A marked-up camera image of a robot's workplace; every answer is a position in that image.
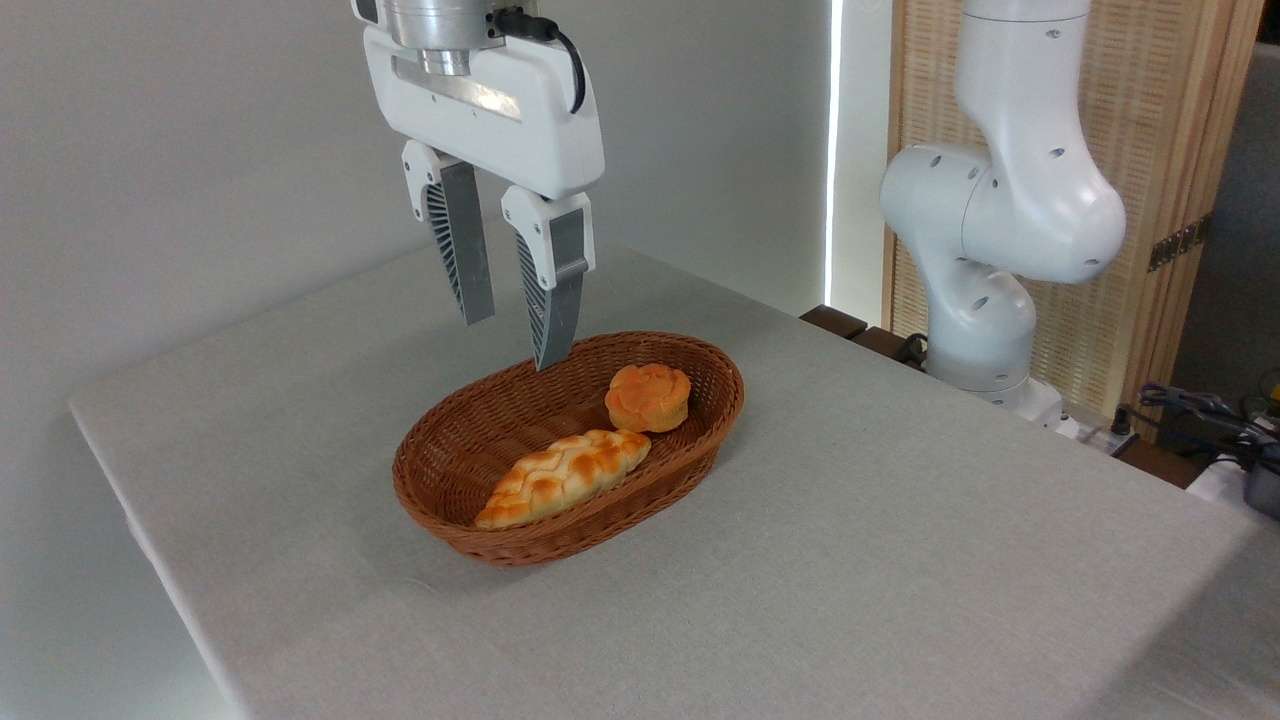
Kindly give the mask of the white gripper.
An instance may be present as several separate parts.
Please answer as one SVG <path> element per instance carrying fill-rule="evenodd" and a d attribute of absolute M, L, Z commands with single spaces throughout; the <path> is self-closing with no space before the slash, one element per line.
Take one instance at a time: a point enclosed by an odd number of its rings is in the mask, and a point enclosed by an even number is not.
<path fill-rule="evenodd" d="M 532 1 L 356 1 L 352 10 L 366 26 L 381 114 L 412 138 L 402 163 L 413 214 L 431 232 L 465 322 L 495 313 L 475 165 L 513 183 L 500 205 L 517 241 L 536 369 L 564 360 L 582 277 L 596 266 L 591 204 L 580 192 L 605 169 L 580 56 Z"/>

